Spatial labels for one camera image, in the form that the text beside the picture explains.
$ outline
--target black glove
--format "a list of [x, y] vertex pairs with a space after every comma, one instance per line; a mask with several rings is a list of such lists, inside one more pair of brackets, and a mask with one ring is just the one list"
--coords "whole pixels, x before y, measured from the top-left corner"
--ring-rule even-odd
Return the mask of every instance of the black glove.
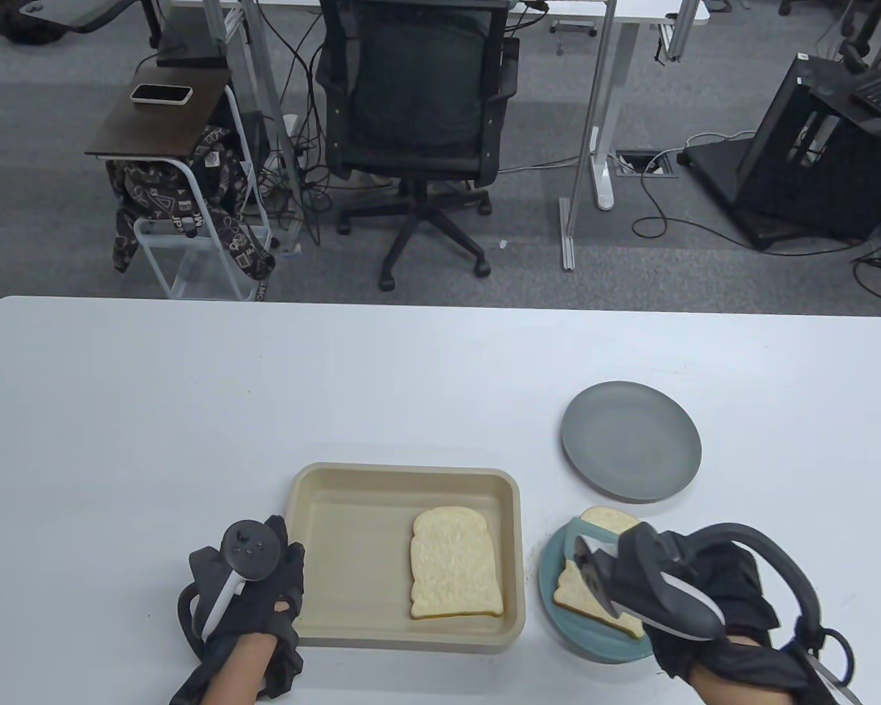
[[780, 622], [764, 599], [750, 553], [733, 543], [712, 546], [699, 552], [689, 570], [678, 577], [715, 601], [725, 614], [726, 635], [748, 637], [760, 645], [735, 644], [727, 637], [688, 641], [645, 625], [656, 661], [671, 678], [688, 682], [693, 665], [699, 664], [726, 681], [785, 690], [803, 701], [814, 673], [808, 673], [793, 654], [770, 644], [769, 630]]
[[[280, 559], [277, 568], [264, 580], [245, 583], [242, 594], [233, 597], [222, 620], [209, 641], [191, 637], [192, 620], [189, 602], [195, 594], [195, 585], [183, 590], [179, 598], [179, 618], [192, 650], [202, 664], [186, 679], [173, 696], [170, 705], [197, 705], [209, 682], [225, 665], [240, 635], [269, 634], [277, 637], [277, 648], [265, 671], [265, 687], [259, 698], [277, 698], [290, 690], [294, 676], [303, 669], [303, 658], [297, 654], [297, 632], [293, 620], [300, 614], [303, 603], [303, 546], [287, 544], [287, 529], [283, 518], [269, 517], [265, 524], [274, 530], [280, 541]], [[278, 602], [287, 608], [275, 610]]]

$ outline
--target white cable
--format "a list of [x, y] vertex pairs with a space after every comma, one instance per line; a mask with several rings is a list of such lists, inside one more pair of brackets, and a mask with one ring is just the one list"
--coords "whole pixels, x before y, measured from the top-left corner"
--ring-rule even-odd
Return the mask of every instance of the white cable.
[[531, 164], [528, 167], [509, 167], [500, 169], [500, 174], [515, 174], [518, 171], [544, 171], [545, 169], [564, 169], [565, 167], [574, 167], [578, 164], [577, 157], [568, 157], [567, 159], [556, 160], [555, 164]]
[[[655, 157], [650, 161], [650, 165], [656, 161], [663, 154], [668, 154], [672, 151], [681, 151], [684, 150], [685, 147], [689, 147], [692, 144], [693, 139], [697, 139], [698, 137], [721, 137], [723, 139], [735, 139], [736, 137], [740, 137], [743, 134], [755, 134], [756, 130], [741, 130], [740, 132], [735, 132], [735, 134], [723, 134], [722, 132], [698, 132], [698, 134], [693, 134], [689, 139], [686, 139], [685, 145], [682, 147], [672, 147], [669, 150], [663, 150], [656, 154]], [[632, 167], [629, 167], [627, 164], [623, 164], [616, 158], [614, 154], [608, 154], [609, 158], [622, 165], [625, 168], [629, 168], [632, 171], [636, 171]], [[518, 171], [544, 171], [545, 169], [564, 169], [566, 167], [574, 167], [575, 164], [578, 164], [577, 157], [568, 157], [567, 159], [556, 160], [555, 164], [531, 164], [528, 167], [509, 167], [507, 169], [500, 169], [498, 173], [500, 174], [515, 174]]]

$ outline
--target slice of bread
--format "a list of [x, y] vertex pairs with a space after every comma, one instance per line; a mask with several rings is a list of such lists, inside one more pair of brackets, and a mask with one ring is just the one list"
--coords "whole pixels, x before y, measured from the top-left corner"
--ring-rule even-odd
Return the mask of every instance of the slice of bread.
[[467, 507], [437, 507], [414, 520], [411, 617], [502, 614], [487, 520]]
[[[618, 535], [639, 523], [639, 519], [635, 516], [609, 507], [591, 507], [581, 514], [581, 519]], [[619, 618], [614, 618], [601, 607], [601, 603], [591, 594], [591, 590], [584, 583], [584, 578], [581, 577], [581, 571], [572, 560], [565, 561], [565, 570], [558, 576], [558, 587], [553, 599], [558, 607], [601, 621], [634, 639], [640, 639], [645, 634], [642, 622], [637, 618], [632, 615], [620, 615]]]

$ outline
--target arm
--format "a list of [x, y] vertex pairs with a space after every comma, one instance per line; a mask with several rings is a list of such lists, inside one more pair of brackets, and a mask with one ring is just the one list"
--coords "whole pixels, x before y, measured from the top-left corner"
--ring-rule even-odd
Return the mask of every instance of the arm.
[[243, 634], [222, 670], [212, 679], [202, 705], [255, 705], [267, 664], [277, 648], [272, 634]]
[[[729, 637], [735, 644], [759, 647], [753, 639]], [[794, 705], [792, 695], [782, 690], [758, 688], [753, 685], [726, 681], [696, 664], [689, 675], [689, 684], [706, 705]]]

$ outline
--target dark wooden tabletop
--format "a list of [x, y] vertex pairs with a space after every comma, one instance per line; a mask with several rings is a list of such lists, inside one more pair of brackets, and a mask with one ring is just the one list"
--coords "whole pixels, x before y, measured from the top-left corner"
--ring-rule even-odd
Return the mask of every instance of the dark wooden tabletop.
[[[225, 85], [227, 68], [141, 68], [98, 128], [85, 154], [117, 157], [188, 157], [208, 124]], [[138, 84], [189, 85], [185, 105], [136, 104]]]

